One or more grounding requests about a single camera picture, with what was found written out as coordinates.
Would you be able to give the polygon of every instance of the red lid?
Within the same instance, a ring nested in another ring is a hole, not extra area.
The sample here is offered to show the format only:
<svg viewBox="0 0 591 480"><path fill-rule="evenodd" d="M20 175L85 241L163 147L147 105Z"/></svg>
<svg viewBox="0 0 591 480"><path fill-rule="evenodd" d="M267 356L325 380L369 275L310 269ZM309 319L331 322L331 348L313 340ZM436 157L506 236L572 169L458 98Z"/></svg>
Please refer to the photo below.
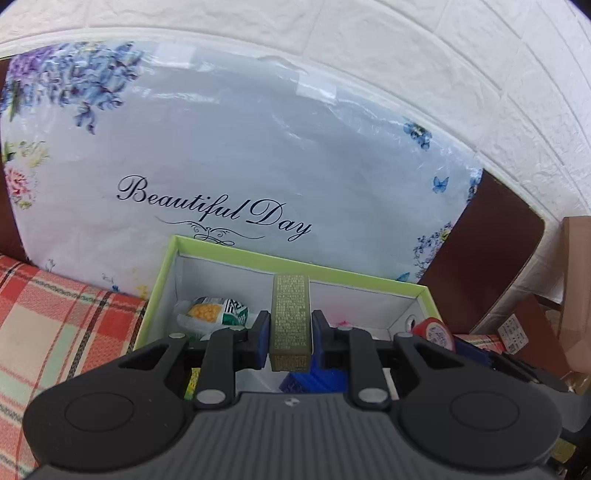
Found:
<svg viewBox="0 0 591 480"><path fill-rule="evenodd" d="M430 317L419 323L411 332L415 335L420 335L431 343L435 343L453 352L456 351L451 332L441 320L437 320L434 317Z"/></svg>

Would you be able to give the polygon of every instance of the plaid blanket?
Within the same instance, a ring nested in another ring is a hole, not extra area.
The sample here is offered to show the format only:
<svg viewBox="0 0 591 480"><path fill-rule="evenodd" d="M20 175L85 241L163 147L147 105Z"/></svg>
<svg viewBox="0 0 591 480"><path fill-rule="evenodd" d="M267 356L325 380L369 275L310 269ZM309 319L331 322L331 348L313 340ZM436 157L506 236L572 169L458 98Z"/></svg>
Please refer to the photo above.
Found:
<svg viewBox="0 0 591 480"><path fill-rule="evenodd" d="M27 404L129 352L145 307L0 255L0 480L35 467L21 430Z"/></svg>

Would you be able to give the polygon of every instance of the open cardboard box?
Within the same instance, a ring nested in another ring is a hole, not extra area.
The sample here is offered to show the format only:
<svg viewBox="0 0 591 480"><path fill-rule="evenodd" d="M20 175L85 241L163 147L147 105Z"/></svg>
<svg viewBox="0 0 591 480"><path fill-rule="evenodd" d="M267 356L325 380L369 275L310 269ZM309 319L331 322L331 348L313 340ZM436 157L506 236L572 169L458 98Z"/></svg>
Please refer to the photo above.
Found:
<svg viewBox="0 0 591 480"><path fill-rule="evenodd" d="M248 306L251 324L260 310L271 311L273 275L310 278L310 307L332 325L348 322L380 340L407 329L407 322L440 319L427 287L319 267L173 236L148 302L135 348L167 333L174 305L203 296L238 300Z"/></svg>

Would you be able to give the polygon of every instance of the brown leather headboard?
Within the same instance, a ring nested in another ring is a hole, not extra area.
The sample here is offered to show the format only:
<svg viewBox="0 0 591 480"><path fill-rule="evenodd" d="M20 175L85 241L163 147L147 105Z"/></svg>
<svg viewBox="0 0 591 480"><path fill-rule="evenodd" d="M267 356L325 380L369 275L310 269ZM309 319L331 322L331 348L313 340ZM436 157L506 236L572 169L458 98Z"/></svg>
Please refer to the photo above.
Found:
<svg viewBox="0 0 591 480"><path fill-rule="evenodd" d="M0 61L0 85L8 60ZM429 287L454 333L468 333L513 282L535 251L544 222L514 192L484 172L478 191L427 269ZM27 257L0 175L0 253Z"/></svg>

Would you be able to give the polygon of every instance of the white brick wall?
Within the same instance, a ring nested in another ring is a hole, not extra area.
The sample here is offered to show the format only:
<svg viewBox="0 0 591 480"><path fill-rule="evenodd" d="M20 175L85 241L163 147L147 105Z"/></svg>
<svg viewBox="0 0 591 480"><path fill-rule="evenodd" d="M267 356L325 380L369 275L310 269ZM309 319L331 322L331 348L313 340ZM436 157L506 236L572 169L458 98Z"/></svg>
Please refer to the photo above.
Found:
<svg viewBox="0 0 591 480"><path fill-rule="evenodd" d="M528 291L561 298L560 220L591 213L591 21L567 0L17 0L0 15L0 57L93 38L280 55L455 137L546 223L491 320Z"/></svg>

